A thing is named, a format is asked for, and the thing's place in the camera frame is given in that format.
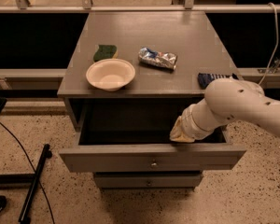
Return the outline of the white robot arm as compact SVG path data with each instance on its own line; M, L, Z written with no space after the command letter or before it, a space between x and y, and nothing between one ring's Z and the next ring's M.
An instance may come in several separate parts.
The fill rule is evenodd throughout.
M265 96L256 83L216 79L207 86L204 98L177 118L170 140L186 143L203 140L216 128L236 120L253 123L280 138L280 101Z

